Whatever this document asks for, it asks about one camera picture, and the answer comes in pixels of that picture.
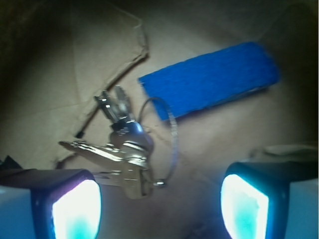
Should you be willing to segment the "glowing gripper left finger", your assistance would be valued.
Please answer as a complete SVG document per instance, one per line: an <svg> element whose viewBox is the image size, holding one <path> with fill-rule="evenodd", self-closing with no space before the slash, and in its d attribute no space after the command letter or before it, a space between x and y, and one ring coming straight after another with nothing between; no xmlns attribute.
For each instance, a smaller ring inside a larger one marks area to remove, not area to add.
<svg viewBox="0 0 319 239"><path fill-rule="evenodd" d="M86 169L7 169L0 173L2 239L94 239L101 189Z"/></svg>

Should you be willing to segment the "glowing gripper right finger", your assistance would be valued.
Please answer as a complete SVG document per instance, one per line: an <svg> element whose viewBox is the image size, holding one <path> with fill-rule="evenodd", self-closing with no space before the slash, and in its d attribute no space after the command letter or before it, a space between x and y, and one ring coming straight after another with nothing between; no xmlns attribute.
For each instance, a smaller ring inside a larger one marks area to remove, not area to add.
<svg viewBox="0 0 319 239"><path fill-rule="evenodd" d="M226 170L221 212L233 239L317 239L318 163L236 162Z"/></svg>

